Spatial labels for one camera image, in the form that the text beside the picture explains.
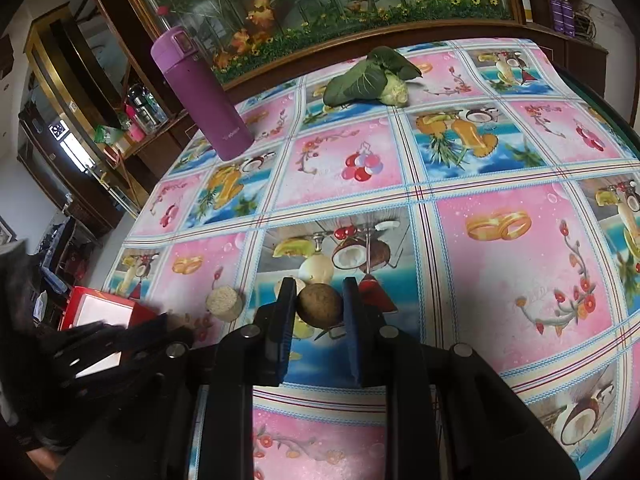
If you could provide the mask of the purple spray bottles pair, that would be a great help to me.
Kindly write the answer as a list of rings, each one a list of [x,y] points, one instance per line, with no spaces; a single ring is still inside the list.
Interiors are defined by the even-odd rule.
[[[550,0],[553,28],[556,32],[574,38],[574,9],[568,0]]]

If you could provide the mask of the green leafy cabbage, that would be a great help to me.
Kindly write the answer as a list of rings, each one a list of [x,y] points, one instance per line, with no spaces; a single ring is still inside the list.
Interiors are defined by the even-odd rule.
[[[352,102],[378,101],[403,107],[409,103],[407,82],[421,76],[420,68],[396,50],[379,46],[346,73],[331,79],[324,90],[323,103],[338,107]]]

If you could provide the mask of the red gift box tray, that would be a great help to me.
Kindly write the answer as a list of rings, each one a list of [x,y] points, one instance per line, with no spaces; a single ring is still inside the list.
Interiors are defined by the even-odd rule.
[[[157,361],[166,323],[137,300],[76,287],[61,322],[68,346],[56,357],[68,376],[83,384]]]

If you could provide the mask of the beige cake piece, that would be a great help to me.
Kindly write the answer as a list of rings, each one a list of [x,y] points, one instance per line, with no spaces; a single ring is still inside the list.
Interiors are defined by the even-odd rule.
[[[243,300],[230,286],[214,288],[206,298],[206,309],[222,322],[231,323],[242,313]]]

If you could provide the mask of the purple thermos bottle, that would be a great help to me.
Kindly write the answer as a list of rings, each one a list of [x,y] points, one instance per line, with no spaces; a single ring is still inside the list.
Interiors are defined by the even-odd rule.
[[[252,146],[254,134],[182,26],[160,35],[152,45],[151,56],[220,159],[235,159]]]

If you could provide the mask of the pink bottle on cabinet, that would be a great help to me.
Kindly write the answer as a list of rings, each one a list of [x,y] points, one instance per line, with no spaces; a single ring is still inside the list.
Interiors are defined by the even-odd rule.
[[[136,110],[129,104],[125,105],[125,113],[129,119],[128,134],[134,142],[142,142],[146,136],[144,129],[140,126]]]

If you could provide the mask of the fruit pattern tablecloth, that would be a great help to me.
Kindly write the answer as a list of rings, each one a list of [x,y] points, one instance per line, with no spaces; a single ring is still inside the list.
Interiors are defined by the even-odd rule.
[[[216,344],[276,298],[345,278],[387,322],[475,349],[591,478],[639,407],[639,139],[526,39],[405,47],[403,107],[323,103],[347,63],[241,102],[253,146],[197,133],[104,282]],[[214,289],[243,300],[226,323]]]

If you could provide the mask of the wooden side cabinet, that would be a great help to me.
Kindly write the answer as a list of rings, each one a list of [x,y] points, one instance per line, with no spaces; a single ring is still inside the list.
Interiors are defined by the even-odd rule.
[[[526,37],[544,50],[552,64],[570,74],[590,96],[604,99],[608,62],[608,51],[604,47],[537,25],[527,25],[524,30]]]

